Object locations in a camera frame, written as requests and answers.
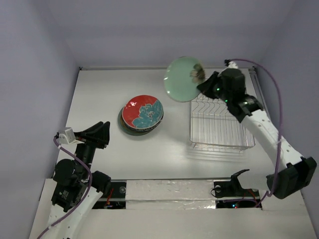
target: blue floral pattern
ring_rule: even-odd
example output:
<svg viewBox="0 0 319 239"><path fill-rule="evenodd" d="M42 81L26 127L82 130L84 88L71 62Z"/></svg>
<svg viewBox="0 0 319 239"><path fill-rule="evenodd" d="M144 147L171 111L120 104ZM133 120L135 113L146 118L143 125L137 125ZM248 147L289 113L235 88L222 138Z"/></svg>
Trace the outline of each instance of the blue floral pattern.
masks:
<svg viewBox="0 0 319 239"><path fill-rule="evenodd" d="M159 100L156 100L153 105L146 104L140 107L139 117L134 119L132 124L136 128L149 128L160 121L163 114L163 106Z"/></svg>

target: dish rack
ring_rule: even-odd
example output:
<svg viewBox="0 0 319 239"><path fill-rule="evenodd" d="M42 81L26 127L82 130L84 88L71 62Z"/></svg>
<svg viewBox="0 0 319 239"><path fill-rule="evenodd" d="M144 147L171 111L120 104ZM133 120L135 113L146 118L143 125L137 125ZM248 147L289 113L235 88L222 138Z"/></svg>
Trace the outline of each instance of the dish rack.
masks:
<svg viewBox="0 0 319 239"><path fill-rule="evenodd" d="M254 136L222 100L203 94L190 102L190 145L200 151L240 152L255 146Z"/></svg>

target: lavender wall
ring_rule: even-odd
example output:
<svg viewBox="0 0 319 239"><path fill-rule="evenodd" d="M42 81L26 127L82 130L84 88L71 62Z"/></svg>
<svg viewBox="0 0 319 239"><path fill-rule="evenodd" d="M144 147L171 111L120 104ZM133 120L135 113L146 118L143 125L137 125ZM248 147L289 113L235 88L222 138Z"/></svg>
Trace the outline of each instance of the lavender wall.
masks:
<svg viewBox="0 0 319 239"><path fill-rule="evenodd" d="M304 156L319 164L319 1L296 1L272 41L262 64L278 79L284 105L284 136ZM260 84L274 123L278 100L271 80L259 72ZM303 190L319 237L319 169Z"/></svg>
<svg viewBox="0 0 319 239"><path fill-rule="evenodd" d="M259 60L294 0L46 0L80 66Z"/></svg>
<svg viewBox="0 0 319 239"><path fill-rule="evenodd" d="M0 24L0 238L25 239L78 67L44 1L2 0Z"/></svg>

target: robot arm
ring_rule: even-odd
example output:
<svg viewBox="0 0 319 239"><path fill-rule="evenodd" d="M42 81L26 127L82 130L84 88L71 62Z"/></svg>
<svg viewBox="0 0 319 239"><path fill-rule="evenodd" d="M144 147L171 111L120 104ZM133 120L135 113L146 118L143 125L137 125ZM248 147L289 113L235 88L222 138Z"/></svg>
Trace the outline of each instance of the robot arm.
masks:
<svg viewBox="0 0 319 239"><path fill-rule="evenodd" d="M55 165L53 180L57 185L51 199L48 227L38 239L75 239L95 203L109 194L109 176L99 171L89 175L96 148L103 149L109 144L109 129L110 122L99 122L82 132L74 133L72 128L65 128L55 137L56 145L75 160L62 159ZM80 143L76 156L61 147L57 138L64 144Z"/></svg>
<svg viewBox="0 0 319 239"><path fill-rule="evenodd" d="M272 124L258 100L246 94L245 76L233 61L225 61L227 68L214 72L197 88L207 97L222 99L229 112L242 123L258 140L273 164L277 162L278 130ZM317 163L304 158L283 137L274 195L283 199L309 185ZM267 185L272 189L274 174L267 176Z"/></svg>

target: red and blue plate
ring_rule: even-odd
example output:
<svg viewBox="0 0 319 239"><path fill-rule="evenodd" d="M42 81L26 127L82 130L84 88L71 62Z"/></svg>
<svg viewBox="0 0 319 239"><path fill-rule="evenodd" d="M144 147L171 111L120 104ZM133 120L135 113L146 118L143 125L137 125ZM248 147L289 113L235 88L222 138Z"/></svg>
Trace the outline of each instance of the red and blue plate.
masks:
<svg viewBox="0 0 319 239"><path fill-rule="evenodd" d="M122 110L125 124L136 131L150 131L154 129L163 117L161 102L148 95L132 98Z"/></svg>

